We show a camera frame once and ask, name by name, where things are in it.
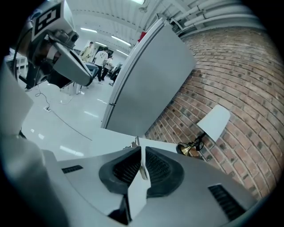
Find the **brass lamp fixture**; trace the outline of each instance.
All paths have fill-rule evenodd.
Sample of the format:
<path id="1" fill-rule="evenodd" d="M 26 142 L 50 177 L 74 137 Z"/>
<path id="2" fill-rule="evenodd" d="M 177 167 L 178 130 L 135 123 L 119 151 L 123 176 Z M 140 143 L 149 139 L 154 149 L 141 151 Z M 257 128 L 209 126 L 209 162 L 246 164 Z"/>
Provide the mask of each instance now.
<path id="1" fill-rule="evenodd" d="M 200 151 L 203 146 L 204 146 L 204 143 L 202 142 L 202 138 L 206 135 L 206 133 L 203 133 L 202 135 L 198 136 L 194 142 L 189 142 L 188 144 L 185 144 L 185 143 L 178 143 L 177 144 L 177 147 L 176 147 L 176 150 L 177 150 L 177 153 L 179 154 L 183 154 L 185 156 L 190 156 L 190 150 L 195 147 L 195 149 L 197 151 Z"/>
<path id="2" fill-rule="evenodd" d="M 198 136 L 194 142 L 178 143 L 176 147 L 177 153 L 190 156 L 189 152 L 193 147 L 195 147 L 197 151 L 200 151 L 204 146 L 202 138 L 206 135 L 216 142 L 222 134 L 229 119 L 230 112 L 221 105 L 216 105 L 201 121 L 197 123 L 204 133 Z"/>

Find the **brick wall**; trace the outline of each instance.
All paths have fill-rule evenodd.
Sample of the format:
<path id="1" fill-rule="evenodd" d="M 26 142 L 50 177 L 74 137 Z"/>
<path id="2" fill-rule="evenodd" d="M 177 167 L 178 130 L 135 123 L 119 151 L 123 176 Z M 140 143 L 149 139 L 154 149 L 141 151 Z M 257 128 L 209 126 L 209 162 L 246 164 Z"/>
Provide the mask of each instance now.
<path id="1" fill-rule="evenodd" d="M 257 199 L 276 185 L 284 167 L 284 67 L 262 31 L 226 28 L 183 39 L 197 64 L 179 92 L 145 134 L 188 142 L 216 104 L 231 118 L 216 143 L 204 139 L 197 154 L 243 184 Z"/>

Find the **vent grille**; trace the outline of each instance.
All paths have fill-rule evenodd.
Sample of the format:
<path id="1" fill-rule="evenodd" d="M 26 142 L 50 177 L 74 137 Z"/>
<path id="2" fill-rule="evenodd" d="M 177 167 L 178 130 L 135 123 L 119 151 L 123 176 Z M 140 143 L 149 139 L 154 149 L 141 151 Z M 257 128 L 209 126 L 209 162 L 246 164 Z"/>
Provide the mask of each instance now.
<path id="1" fill-rule="evenodd" d="M 146 151 L 146 168 L 150 176 L 151 184 L 162 182 L 171 173 L 170 165 L 149 151 Z"/>
<path id="2" fill-rule="evenodd" d="M 77 170 L 83 169 L 82 166 L 80 165 L 75 165 L 75 166 L 71 166 L 71 167 L 67 167 L 67 168 L 63 168 L 62 171 L 64 174 L 69 173 L 69 172 L 74 172 Z"/>
<path id="3" fill-rule="evenodd" d="M 241 216 L 245 210 L 237 203 L 237 201 L 223 188 L 222 185 L 214 185 L 208 187 L 212 195 L 219 203 L 220 207 L 227 215 L 230 221 Z"/>
<path id="4" fill-rule="evenodd" d="M 129 187 L 141 166 L 141 153 L 135 152 L 118 162 L 113 168 L 113 174 Z"/>

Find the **refrigerator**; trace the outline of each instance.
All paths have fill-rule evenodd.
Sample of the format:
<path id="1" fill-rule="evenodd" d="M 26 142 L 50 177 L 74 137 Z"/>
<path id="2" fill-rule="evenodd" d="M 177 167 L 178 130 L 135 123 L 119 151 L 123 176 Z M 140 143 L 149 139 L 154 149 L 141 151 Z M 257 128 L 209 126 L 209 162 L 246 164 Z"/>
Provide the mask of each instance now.
<path id="1" fill-rule="evenodd" d="M 142 137 L 195 67 L 192 51 L 162 19 L 135 45 L 113 86 L 102 128 Z"/>

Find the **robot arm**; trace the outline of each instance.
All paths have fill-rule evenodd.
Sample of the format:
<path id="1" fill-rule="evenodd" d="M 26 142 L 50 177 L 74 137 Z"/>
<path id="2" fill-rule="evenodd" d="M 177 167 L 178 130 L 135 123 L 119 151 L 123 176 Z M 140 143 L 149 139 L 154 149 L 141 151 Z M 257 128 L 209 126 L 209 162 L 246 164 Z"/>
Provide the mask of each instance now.
<path id="1" fill-rule="evenodd" d="M 73 51 L 79 35 L 68 4 L 66 1 L 46 2 L 42 8 L 42 13 L 34 21 L 28 21 L 22 31 L 19 52 L 26 55 L 31 64 L 27 77 L 19 78 L 30 87 L 45 80 L 59 88 L 71 82 L 88 86 L 92 82 L 91 73 Z"/>

